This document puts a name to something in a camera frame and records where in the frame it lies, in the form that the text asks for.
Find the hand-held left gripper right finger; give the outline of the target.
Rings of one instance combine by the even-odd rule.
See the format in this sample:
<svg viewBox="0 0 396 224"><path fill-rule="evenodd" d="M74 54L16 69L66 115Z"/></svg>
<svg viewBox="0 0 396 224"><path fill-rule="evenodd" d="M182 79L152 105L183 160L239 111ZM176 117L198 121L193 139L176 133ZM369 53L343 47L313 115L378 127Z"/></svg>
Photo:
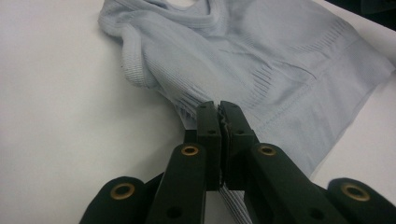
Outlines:
<svg viewBox="0 0 396 224"><path fill-rule="evenodd" d="M281 148L259 142L238 105L223 101L219 110L228 140L225 183L245 192L253 224L347 224Z"/></svg>

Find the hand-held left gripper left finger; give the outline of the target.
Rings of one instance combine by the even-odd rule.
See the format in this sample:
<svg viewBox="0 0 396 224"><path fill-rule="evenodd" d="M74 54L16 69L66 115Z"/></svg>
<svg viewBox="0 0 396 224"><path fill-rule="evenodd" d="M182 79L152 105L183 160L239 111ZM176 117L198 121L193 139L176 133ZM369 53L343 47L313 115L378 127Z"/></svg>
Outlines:
<svg viewBox="0 0 396 224"><path fill-rule="evenodd" d="M204 224L205 196L220 185L221 133L213 102L196 108L197 127L185 132L167 164L146 224Z"/></svg>

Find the white table board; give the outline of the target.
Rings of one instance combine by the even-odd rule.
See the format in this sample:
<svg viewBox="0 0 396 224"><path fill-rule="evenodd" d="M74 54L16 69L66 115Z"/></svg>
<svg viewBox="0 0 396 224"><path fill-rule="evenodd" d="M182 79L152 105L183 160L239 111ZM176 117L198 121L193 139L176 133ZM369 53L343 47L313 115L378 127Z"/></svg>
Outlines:
<svg viewBox="0 0 396 224"><path fill-rule="evenodd" d="M104 0L0 0L0 224L77 224L97 191L151 179L182 141L174 107L130 85ZM396 32L323 0L396 67ZM396 203L396 71L311 180L365 182Z"/></svg>

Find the light blue tank top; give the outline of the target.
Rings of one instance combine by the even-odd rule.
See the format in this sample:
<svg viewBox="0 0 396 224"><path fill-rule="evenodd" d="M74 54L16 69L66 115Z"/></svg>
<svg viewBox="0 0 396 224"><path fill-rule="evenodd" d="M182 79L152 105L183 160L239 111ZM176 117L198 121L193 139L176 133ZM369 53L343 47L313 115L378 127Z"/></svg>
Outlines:
<svg viewBox="0 0 396 224"><path fill-rule="evenodd" d="M105 0L126 78L160 92L183 125L201 103L239 105L258 138L314 172L393 64L313 0Z"/></svg>

